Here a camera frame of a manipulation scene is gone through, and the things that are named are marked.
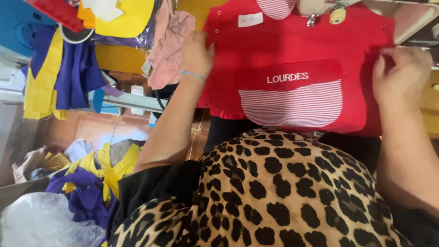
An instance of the blue string bracelet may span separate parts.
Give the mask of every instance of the blue string bracelet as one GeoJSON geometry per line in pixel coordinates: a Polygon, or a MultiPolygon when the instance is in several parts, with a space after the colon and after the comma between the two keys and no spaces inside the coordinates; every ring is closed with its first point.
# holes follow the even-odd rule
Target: blue string bracelet
{"type": "Polygon", "coordinates": [[[204,78],[204,77],[202,77],[202,76],[200,76],[200,75],[198,75],[198,74],[195,74],[195,73],[192,73],[192,72],[189,72],[189,71],[183,71],[182,73],[181,73],[181,75],[183,75],[183,74],[188,74],[188,75],[190,75],[190,76],[193,76],[193,77],[195,77],[195,78],[198,78],[198,79],[201,79],[201,80],[206,80],[206,78],[204,78]]]}

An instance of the pink garment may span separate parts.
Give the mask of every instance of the pink garment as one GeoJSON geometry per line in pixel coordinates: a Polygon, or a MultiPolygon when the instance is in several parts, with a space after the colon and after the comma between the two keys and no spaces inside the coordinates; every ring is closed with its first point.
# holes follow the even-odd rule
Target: pink garment
{"type": "Polygon", "coordinates": [[[275,20],[283,20],[293,11],[296,0],[256,0],[264,14],[275,20]]]}
{"type": "Polygon", "coordinates": [[[183,42],[195,30],[195,17],[185,11],[174,11],[172,0],[164,0],[156,20],[154,47],[148,57],[154,70],[148,86],[161,89],[180,82],[183,42]]]}

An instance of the black sleeve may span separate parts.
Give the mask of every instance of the black sleeve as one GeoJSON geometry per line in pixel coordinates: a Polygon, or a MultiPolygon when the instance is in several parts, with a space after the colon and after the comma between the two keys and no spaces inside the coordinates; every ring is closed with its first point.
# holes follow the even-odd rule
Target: black sleeve
{"type": "Polygon", "coordinates": [[[393,224],[416,247],[439,246],[439,220],[421,209],[392,205],[393,224]]]}
{"type": "Polygon", "coordinates": [[[138,207],[152,199],[175,196],[178,201],[191,207],[200,174],[200,163],[188,160],[180,165],[146,169],[121,179],[119,200],[108,219],[107,239],[110,239],[123,221],[138,207]]]}

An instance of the leopard print top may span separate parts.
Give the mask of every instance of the leopard print top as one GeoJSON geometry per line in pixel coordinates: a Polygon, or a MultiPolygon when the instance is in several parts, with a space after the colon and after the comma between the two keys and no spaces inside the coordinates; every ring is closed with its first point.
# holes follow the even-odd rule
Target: leopard print top
{"type": "Polygon", "coordinates": [[[350,155],[281,130],[248,131],[200,158],[194,204],[139,207],[111,247],[408,247],[377,183],[350,155]]]}

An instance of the red garment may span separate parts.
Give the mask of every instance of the red garment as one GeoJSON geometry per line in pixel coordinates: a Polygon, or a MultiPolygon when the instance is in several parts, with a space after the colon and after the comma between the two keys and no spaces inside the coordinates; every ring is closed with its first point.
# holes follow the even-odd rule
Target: red garment
{"type": "Polygon", "coordinates": [[[357,3],[339,25],[324,15],[307,27],[293,11],[238,28],[239,15],[260,12],[255,0],[210,10],[204,30],[208,44],[216,43],[215,64],[198,106],[297,132],[381,135],[371,77],[379,49],[394,46],[394,21],[357,3]]]}

